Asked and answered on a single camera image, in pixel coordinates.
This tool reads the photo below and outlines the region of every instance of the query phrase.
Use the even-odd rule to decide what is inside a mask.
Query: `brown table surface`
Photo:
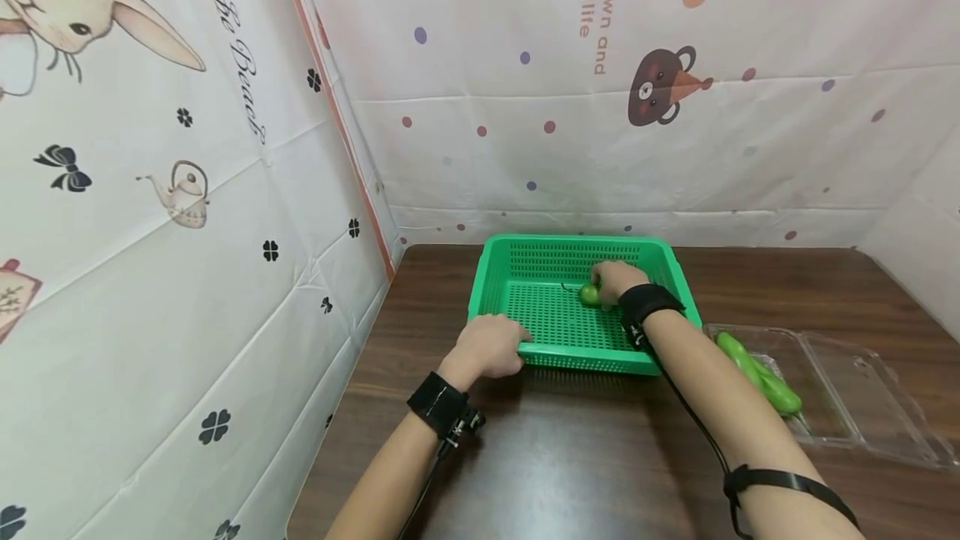
[[[289,523],[320,540],[406,399],[465,324],[479,246],[409,249]],[[960,346],[853,250],[679,248],[705,322],[867,346],[960,446]],[[529,367],[481,381],[480,438],[442,465],[407,538],[735,538],[707,441],[661,378]],[[960,538],[960,474],[808,447],[871,539]]]

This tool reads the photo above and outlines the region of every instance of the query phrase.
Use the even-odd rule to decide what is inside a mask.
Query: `hand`
[[[512,376],[523,367],[517,346],[530,332],[506,315],[478,315],[463,328],[437,374],[465,393],[480,377]]]
[[[596,263],[590,270],[590,283],[600,287],[602,305],[611,307],[617,304],[627,290],[650,283],[650,278],[631,264],[622,261],[605,261]]]

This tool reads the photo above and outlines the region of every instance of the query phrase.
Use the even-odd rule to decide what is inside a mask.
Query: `clear plastic container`
[[[727,324],[703,326],[710,338],[731,333],[803,400],[785,421],[803,443],[864,448],[880,457],[960,471],[953,446],[928,426],[876,352],[813,332]]]

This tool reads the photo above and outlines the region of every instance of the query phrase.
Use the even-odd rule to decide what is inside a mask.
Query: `green pepper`
[[[737,365],[743,375],[747,376],[747,380],[750,380],[753,386],[763,390],[763,380],[760,378],[756,366],[754,366],[757,362],[753,361],[750,352],[747,352],[747,349],[744,348],[743,344],[740,344],[739,340],[731,336],[730,333],[720,332],[717,335],[717,345],[731,358],[731,361]]]
[[[756,358],[753,359],[753,365],[760,378],[762,378],[763,387],[760,389],[763,390],[763,395],[767,397],[767,402],[770,402],[770,405],[776,408],[779,414],[796,415],[800,413],[803,408],[803,401],[790,389],[786,382],[766,368],[763,363],[757,361]]]
[[[600,306],[600,288],[593,286],[592,283],[587,283],[587,285],[581,286],[580,302],[590,307],[599,307]]]

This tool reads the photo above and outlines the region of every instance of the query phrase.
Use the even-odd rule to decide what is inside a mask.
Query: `black bow illustration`
[[[86,173],[81,172],[80,168],[77,168],[77,154],[73,151],[73,148],[52,144],[33,161],[51,168],[66,169],[66,173],[58,175],[50,188],[61,188],[63,190],[63,181],[65,180],[68,191],[82,193],[87,191],[87,186],[93,184],[93,180]]]

